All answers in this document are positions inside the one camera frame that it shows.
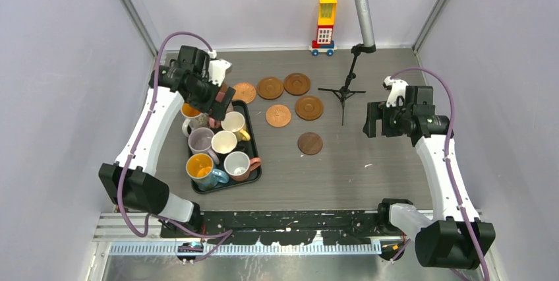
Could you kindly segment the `woven rattan coaster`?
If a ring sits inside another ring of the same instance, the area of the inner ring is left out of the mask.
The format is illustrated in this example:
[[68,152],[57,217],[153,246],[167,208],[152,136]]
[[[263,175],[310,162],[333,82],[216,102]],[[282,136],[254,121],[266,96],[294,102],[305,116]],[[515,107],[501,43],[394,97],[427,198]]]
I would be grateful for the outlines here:
[[266,121],[273,127],[285,127],[291,121],[291,112],[285,105],[272,105],[266,111]]
[[256,98],[256,88],[248,82],[237,83],[233,88],[235,89],[233,100],[240,100],[249,104]]

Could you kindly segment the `black tripod microphone stand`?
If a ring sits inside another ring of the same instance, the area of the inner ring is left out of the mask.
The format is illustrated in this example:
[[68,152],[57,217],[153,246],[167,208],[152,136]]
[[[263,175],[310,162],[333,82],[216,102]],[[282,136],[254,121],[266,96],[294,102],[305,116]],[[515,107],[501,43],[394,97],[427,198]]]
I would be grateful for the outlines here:
[[339,100],[339,102],[341,104],[341,125],[344,125],[344,122],[345,122],[345,103],[346,103],[347,99],[349,99],[350,97],[352,97],[355,94],[364,94],[365,93],[364,90],[351,90],[350,87],[349,87],[350,84],[351,84],[351,81],[357,77],[357,75],[354,73],[357,59],[362,53],[370,54],[370,53],[374,53],[375,51],[376,51],[376,45],[375,44],[373,44],[372,46],[366,46],[364,44],[357,44],[357,45],[353,46],[351,48],[351,54],[353,55],[353,60],[352,60],[351,66],[349,68],[349,72],[348,72],[348,74],[345,78],[344,85],[341,86],[337,90],[332,89],[332,88],[318,88],[318,91],[332,92],[336,96],[336,98]]

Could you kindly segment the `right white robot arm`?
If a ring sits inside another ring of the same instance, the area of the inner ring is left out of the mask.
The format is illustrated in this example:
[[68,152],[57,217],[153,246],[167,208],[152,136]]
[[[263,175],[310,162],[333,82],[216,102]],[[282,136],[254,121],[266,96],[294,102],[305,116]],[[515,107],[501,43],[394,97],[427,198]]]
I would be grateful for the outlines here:
[[384,198],[376,226],[385,235],[398,230],[414,243],[423,267],[473,270],[496,238],[469,200],[456,162],[450,118],[436,114],[431,86],[391,89],[383,102],[369,102],[363,133],[376,136],[381,122],[385,137],[407,136],[424,167],[432,199],[432,218],[407,199]]

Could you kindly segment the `brown wooden coaster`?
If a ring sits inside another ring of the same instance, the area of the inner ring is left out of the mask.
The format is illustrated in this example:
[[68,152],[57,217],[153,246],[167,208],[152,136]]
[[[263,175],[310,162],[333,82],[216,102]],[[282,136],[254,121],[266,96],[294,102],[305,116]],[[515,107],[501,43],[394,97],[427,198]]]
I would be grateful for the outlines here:
[[276,77],[266,77],[259,81],[256,91],[265,100],[275,100],[283,94],[283,82]]
[[324,105],[316,96],[302,96],[295,103],[296,114],[306,121],[314,121],[324,113]]
[[311,81],[302,73],[291,73],[285,78],[283,87],[291,95],[302,96],[310,90]]

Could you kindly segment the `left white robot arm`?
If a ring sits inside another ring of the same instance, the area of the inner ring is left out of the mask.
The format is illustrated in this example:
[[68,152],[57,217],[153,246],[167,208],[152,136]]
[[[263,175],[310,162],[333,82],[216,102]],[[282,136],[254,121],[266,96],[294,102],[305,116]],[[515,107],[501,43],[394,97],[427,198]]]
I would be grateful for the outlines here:
[[120,210],[139,210],[177,222],[186,237],[202,229],[199,206],[171,193],[156,178],[158,158],[175,116],[183,104],[221,121],[226,115],[233,88],[222,99],[218,94],[230,72],[231,62],[215,51],[182,46],[170,65],[159,65],[151,74],[146,103],[124,149],[113,163],[103,163],[99,178],[111,201]]

